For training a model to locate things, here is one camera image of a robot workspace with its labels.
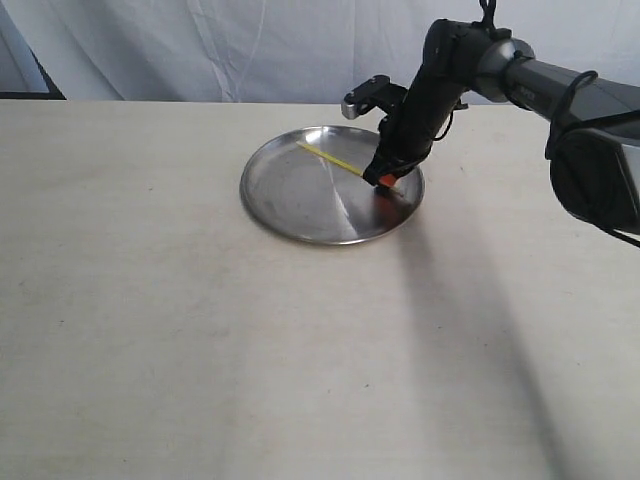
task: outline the table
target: table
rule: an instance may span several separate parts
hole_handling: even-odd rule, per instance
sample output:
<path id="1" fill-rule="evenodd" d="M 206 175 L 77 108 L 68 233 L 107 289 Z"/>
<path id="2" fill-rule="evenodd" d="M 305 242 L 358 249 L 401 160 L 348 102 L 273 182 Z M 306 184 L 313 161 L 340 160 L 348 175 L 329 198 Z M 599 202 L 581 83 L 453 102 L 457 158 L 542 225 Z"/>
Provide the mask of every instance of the table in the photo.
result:
<path id="1" fill-rule="evenodd" d="M 459 112 L 413 220 L 313 248 L 249 156 L 337 106 L 0 103 L 0 478 L 635 479 L 640 253 L 547 123 Z"/>

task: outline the metal plate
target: metal plate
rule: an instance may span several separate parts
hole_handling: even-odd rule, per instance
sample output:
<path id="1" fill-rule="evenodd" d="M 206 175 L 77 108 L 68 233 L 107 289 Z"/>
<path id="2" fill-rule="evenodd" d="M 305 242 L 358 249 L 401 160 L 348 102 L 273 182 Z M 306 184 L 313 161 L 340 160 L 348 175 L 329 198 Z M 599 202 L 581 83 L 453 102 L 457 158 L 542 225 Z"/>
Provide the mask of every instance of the metal plate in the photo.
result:
<path id="1" fill-rule="evenodd" d="M 275 138 L 251 157 L 240 182 L 242 202 L 255 220 L 280 235 L 323 245 L 365 242 L 395 230 L 422 202 L 420 169 L 398 181 L 398 195 L 372 187 L 303 149 L 298 141 L 364 170 L 378 134 L 351 127 L 310 127 Z"/>

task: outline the black robot arm segment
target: black robot arm segment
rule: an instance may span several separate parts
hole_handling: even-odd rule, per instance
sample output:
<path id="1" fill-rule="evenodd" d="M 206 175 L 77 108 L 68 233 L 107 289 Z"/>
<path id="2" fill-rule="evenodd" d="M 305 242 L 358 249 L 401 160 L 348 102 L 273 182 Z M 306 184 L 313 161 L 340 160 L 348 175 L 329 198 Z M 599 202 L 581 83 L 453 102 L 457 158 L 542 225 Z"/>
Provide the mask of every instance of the black robot arm segment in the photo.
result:
<path id="1" fill-rule="evenodd" d="M 348 118 L 374 106 L 387 114 L 365 180 L 401 178 L 424 161 L 453 112 L 464 107 L 462 95 L 474 91 L 550 122 L 545 157 L 569 213 L 611 234 L 640 233 L 640 88 L 538 61 L 527 43 L 495 28 L 495 0 L 480 3 L 481 22 L 433 23 L 408 89 L 379 76 L 345 97 Z"/>

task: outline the yellow stick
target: yellow stick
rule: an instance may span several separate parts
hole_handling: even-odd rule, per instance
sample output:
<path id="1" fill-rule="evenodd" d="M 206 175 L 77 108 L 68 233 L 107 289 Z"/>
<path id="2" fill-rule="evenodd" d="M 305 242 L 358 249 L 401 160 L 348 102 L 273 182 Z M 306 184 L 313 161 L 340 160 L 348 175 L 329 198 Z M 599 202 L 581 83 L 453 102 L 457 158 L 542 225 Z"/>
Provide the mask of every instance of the yellow stick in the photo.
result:
<path id="1" fill-rule="evenodd" d="M 304 143 L 304 142 L 296 142 L 296 143 L 298 144 L 298 146 L 304 148 L 308 152 L 318 155 L 319 157 L 324 158 L 326 161 L 331 162 L 334 165 L 337 165 L 338 167 L 344 168 L 345 170 L 353 173 L 354 175 L 357 175 L 360 178 L 362 178 L 362 175 L 364 174 L 362 170 L 354 167 L 353 165 L 348 164 L 343 160 L 340 160 L 339 158 L 334 157 L 333 155 L 329 155 L 327 152 L 323 152 L 322 150 L 314 147 L 313 145 L 309 145 L 308 143 Z M 404 195 L 402 195 L 402 192 L 400 192 L 400 190 L 398 190 L 396 187 L 391 187 L 391 190 L 393 190 L 394 193 L 400 195 L 401 197 L 404 197 Z"/>

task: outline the white backdrop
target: white backdrop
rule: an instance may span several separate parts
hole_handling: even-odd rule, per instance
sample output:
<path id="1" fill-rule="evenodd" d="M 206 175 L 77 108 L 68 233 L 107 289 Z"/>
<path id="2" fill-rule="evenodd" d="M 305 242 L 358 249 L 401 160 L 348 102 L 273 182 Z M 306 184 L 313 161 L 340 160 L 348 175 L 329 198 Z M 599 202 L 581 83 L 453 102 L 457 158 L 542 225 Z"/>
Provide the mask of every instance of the white backdrop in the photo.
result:
<path id="1" fill-rule="evenodd" d="M 3 0 L 70 99 L 336 103 L 407 84 L 429 25 L 476 0 Z M 499 0 L 540 60 L 640 83 L 637 0 Z"/>

